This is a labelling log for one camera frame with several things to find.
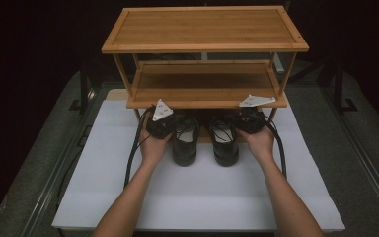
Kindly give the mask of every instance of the shoe sole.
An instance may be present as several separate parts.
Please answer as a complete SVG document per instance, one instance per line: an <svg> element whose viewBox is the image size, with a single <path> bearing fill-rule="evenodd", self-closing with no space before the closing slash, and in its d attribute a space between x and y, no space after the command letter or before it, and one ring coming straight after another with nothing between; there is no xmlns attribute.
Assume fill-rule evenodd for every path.
<svg viewBox="0 0 379 237"><path fill-rule="evenodd" d="M174 162L179 166L190 166L195 162L196 158L196 151L191 156L180 156L175 151L173 152L172 158L174 159Z"/></svg>
<svg viewBox="0 0 379 237"><path fill-rule="evenodd" d="M214 158L216 162L221 166L224 166L224 167L232 166L236 164L239 160L239 148L237 148L236 153L234 155L226 157L226 158L218 156L214 151Z"/></svg>

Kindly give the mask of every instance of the hand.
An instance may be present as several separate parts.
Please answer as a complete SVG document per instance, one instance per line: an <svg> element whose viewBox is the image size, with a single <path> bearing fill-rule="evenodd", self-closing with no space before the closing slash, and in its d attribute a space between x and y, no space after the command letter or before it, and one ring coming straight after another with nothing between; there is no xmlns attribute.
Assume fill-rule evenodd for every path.
<svg viewBox="0 0 379 237"><path fill-rule="evenodd" d="M236 129L236 131L248 142L249 150L260 164L268 160L273 161L272 149L274 137L272 131L267 126L264 126L259 132L254 134L248 134L239 129Z"/></svg>
<svg viewBox="0 0 379 237"><path fill-rule="evenodd" d="M157 166L162 160L165 153L166 145L172 134L169 134L164 139L158 139L149 134L146 129L142 129L140 132L139 143L140 151L142 155L142 164L150 164Z"/></svg>

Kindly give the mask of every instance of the forearm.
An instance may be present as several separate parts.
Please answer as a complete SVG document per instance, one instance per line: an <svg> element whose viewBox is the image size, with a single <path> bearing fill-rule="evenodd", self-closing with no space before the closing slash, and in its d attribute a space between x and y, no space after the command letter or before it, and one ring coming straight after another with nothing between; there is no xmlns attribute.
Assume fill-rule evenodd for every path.
<svg viewBox="0 0 379 237"><path fill-rule="evenodd" d="M273 159L260 164L281 236L323 236L312 213L288 184Z"/></svg>
<svg viewBox="0 0 379 237"><path fill-rule="evenodd" d="M130 183L101 219L94 236L132 236L154 166L141 165Z"/></svg>

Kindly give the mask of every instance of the wooden plank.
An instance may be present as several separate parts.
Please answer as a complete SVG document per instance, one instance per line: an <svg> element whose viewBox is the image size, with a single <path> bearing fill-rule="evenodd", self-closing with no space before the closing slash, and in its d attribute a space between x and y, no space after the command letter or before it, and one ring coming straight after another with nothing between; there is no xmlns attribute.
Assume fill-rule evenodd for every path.
<svg viewBox="0 0 379 237"><path fill-rule="evenodd" d="M123 11L103 53L308 50L281 6Z"/></svg>
<svg viewBox="0 0 379 237"><path fill-rule="evenodd" d="M236 108L249 95L276 97L268 107L286 107L266 60L140 62L129 108L164 100L174 108Z"/></svg>

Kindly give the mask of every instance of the dark background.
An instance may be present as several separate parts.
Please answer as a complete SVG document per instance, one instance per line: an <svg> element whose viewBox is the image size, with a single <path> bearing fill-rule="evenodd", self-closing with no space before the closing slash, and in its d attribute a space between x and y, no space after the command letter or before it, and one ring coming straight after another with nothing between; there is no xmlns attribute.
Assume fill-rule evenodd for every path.
<svg viewBox="0 0 379 237"><path fill-rule="evenodd" d="M0 203L69 79L84 63L111 60L101 55L101 47L123 7L204 2L283 3L0 0ZM310 45L298 59L314 62L327 55L339 59L379 113L379 0L293 0L289 15ZM107 70L104 63L94 66Z"/></svg>

